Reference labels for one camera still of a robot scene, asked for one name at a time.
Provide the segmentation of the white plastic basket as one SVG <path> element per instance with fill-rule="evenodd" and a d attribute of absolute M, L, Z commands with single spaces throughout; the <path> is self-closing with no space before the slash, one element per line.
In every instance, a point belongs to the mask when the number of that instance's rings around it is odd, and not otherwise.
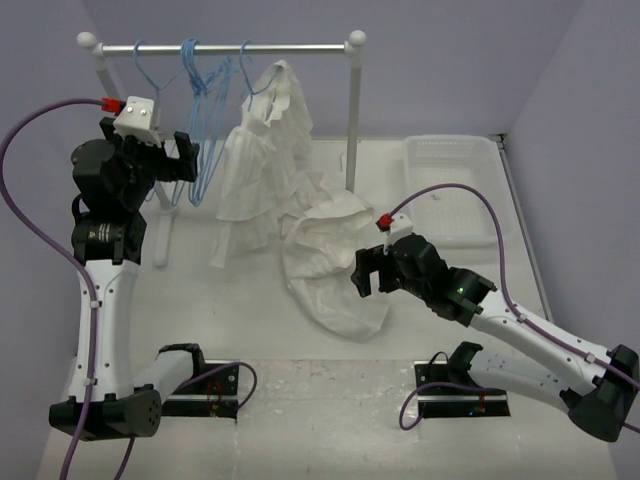
<path fill-rule="evenodd" d="M 515 216 L 497 143 L 472 135 L 417 135 L 403 141 L 408 195 L 439 186 L 403 210 L 415 231 L 448 248 L 497 244 L 498 219 L 504 240 L 515 231 Z"/>

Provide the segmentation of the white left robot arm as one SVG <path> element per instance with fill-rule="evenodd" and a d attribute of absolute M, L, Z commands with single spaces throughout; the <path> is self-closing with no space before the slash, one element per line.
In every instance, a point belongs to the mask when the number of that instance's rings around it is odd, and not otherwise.
<path fill-rule="evenodd" d="M 135 377 L 129 338 L 146 231 L 140 208 L 156 183 L 195 180 L 199 146 L 177 131 L 171 157 L 151 132 L 127 133 L 108 117 L 100 128 L 102 138 L 71 155 L 79 190 L 71 207 L 71 244 L 82 268 L 81 322 L 67 398 L 49 408 L 51 427 L 87 442 L 153 436 L 167 397 L 179 387 L 198 392 L 208 379 L 196 344 L 161 348 Z"/>

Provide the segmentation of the blue hanger holding garment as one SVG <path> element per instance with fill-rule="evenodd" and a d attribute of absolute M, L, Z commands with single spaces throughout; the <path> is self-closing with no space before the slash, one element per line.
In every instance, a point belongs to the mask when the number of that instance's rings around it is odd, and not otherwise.
<path fill-rule="evenodd" d="M 238 64 L 239 64 L 239 70 L 240 73 L 242 75 L 242 78 L 244 80 L 245 86 L 246 86 L 246 90 L 248 92 L 247 94 L 247 98 L 248 98 L 248 106 L 247 106 L 247 111 L 250 112 L 252 110 L 252 106 L 254 103 L 254 99 L 269 90 L 269 88 L 271 87 L 271 85 L 278 79 L 278 77 L 280 76 L 281 72 L 284 70 L 284 68 L 281 65 L 277 65 L 275 67 L 275 70 L 273 71 L 271 77 L 268 79 L 268 81 L 266 82 L 266 84 L 259 88 L 259 89 L 255 89 L 254 88 L 254 84 L 251 82 L 251 79 L 249 77 L 247 68 L 245 66 L 245 61 L 251 62 L 250 56 L 247 53 L 247 47 L 249 45 L 252 44 L 252 40 L 251 39 L 247 39 L 245 40 L 239 49 L 239 53 L 238 53 Z"/>

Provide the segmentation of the white clothes rack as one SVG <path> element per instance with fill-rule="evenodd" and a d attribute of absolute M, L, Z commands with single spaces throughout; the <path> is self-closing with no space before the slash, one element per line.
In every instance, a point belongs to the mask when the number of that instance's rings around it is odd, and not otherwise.
<path fill-rule="evenodd" d="M 249 55 L 344 55 L 350 61 L 349 83 L 349 119 L 347 129 L 347 150 L 345 164 L 345 188 L 355 189 L 356 160 L 359 136 L 359 110 L 361 97 L 361 77 L 363 66 L 363 48 L 366 34 L 355 30 L 348 39 L 337 44 L 249 44 L 242 45 L 206 45 L 183 42 L 181 45 L 107 45 L 100 42 L 90 32 L 81 32 L 76 37 L 77 45 L 92 58 L 95 72 L 107 96 L 120 95 L 109 71 L 107 60 L 116 57 L 178 56 L 188 53 L 191 59 L 204 56 L 237 56 L 242 62 Z"/>

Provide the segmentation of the white skirt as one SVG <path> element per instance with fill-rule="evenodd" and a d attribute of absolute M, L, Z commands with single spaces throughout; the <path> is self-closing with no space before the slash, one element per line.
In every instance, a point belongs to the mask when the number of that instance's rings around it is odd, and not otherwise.
<path fill-rule="evenodd" d="M 358 295 L 350 281 L 355 254 L 374 208 L 320 172 L 301 172 L 283 218 L 282 265 L 287 288 L 307 317 L 353 342 L 382 328 L 389 303 Z"/>

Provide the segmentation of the blue wire hanger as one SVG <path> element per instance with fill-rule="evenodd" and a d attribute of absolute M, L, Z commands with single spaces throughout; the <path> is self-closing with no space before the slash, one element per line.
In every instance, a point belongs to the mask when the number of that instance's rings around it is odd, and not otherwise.
<path fill-rule="evenodd" d="M 157 105 L 161 103 L 162 92 L 170 87 L 184 72 L 185 67 L 182 66 L 179 70 L 177 70 L 171 77 L 169 77 L 164 82 L 157 82 L 153 79 L 153 77 L 149 74 L 149 72 L 143 67 L 141 64 L 141 55 L 140 48 L 142 46 L 147 46 L 148 43 L 144 40 L 137 40 L 133 47 L 133 62 L 137 69 L 137 71 L 142 75 L 142 77 L 146 80 L 146 82 L 151 86 L 154 92 L 154 101 Z"/>

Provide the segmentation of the white hanging garment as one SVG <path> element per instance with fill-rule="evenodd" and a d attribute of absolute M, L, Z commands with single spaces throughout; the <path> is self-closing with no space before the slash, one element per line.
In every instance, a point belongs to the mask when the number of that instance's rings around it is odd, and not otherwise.
<path fill-rule="evenodd" d="M 284 60 L 273 63 L 242 104 L 241 122 L 224 146 L 211 266 L 223 268 L 280 235 L 282 218 L 302 197 L 296 161 L 310 153 L 312 128 L 293 69 Z"/>

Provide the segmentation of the blue empty hangers bunch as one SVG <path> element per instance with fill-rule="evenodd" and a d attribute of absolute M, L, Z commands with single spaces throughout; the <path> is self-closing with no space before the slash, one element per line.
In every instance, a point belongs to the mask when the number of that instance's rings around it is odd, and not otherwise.
<path fill-rule="evenodd" d="M 197 39 L 189 38 L 183 41 L 180 51 L 193 95 L 186 120 L 187 133 L 200 146 L 196 159 L 197 178 L 192 183 L 181 181 L 173 188 L 173 206 L 179 204 L 183 195 L 194 207 L 203 202 L 225 145 L 222 126 L 234 75 L 234 62 L 231 57 L 225 56 L 212 70 L 202 73 L 196 60 L 198 45 Z"/>

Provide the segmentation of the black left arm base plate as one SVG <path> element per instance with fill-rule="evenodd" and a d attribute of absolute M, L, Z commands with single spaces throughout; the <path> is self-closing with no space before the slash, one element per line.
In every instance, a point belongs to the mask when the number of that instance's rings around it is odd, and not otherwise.
<path fill-rule="evenodd" d="M 190 386 L 172 394 L 162 406 L 163 417 L 237 419 L 238 413 L 237 365 L 208 375 Z"/>

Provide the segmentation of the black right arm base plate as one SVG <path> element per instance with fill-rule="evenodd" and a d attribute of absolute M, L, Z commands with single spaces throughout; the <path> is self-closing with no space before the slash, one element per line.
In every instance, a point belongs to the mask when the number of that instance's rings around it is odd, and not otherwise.
<path fill-rule="evenodd" d="M 481 346 L 463 342 L 451 354 L 438 352 L 428 361 L 414 363 L 416 387 L 426 388 L 418 395 L 418 413 L 422 419 L 509 417 L 504 391 L 479 393 L 471 379 L 471 360 Z"/>

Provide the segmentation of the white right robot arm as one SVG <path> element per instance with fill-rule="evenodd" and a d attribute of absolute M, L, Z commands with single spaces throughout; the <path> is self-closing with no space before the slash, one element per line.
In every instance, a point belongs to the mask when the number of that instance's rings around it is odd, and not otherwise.
<path fill-rule="evenodd" d="M 567 414 L 592 437 L 613 443 L 628 428 L 639 393 L 639 356 L 620 344 L 607 348 L 572 335 L 506 300 L 489 279 L 448 265 L 424 237 L 409 234 L 390 246 L 360 249 L 351 281 L 361 297 L 403 290 L 438 317 L 490 335 L 525 355 L 490 359 L 482 347 L 460 345 L 446 368 L 456 392 L 511 391 Z"/>

